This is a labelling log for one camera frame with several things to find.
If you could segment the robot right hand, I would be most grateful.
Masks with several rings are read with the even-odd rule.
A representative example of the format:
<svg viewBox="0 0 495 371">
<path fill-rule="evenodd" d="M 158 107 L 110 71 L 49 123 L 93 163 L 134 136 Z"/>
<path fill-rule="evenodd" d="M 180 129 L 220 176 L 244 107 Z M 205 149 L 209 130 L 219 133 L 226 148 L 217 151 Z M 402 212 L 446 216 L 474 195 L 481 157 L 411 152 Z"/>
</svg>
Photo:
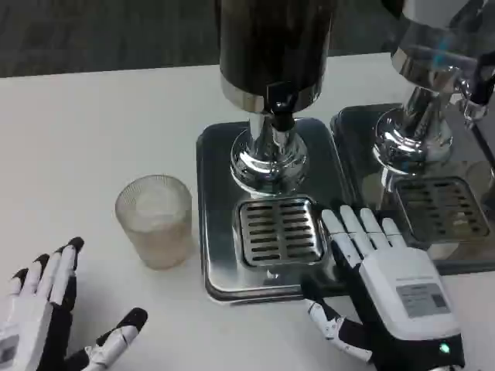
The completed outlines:
<svg viewBox="0 0 495 371">
<path fill-rule="evenodd" d="M 390 217 L 341 203 L 320 218 L 359 321 L 301 282 L 306 312 L 335 348 L 377 370 L 463 370 L 461 326 L 430 256 L 410 247 Z"/>
</svg>

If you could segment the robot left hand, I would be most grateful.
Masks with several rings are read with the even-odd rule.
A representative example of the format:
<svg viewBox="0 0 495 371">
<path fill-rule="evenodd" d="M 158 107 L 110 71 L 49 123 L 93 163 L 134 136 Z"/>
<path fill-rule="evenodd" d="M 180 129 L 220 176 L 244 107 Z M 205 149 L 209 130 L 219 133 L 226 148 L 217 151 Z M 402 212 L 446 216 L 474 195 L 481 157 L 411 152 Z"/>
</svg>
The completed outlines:
<svg viewBox="0 0 495 371">
<path fill-rule="evenodd" d="M 83 246 L 74 237 L 12 276 L 1 301 L 3 370 L 108 370 L 141 333 L 149 315 L 133 308 L 94 344 L 67 354 Z"/>
</svg>

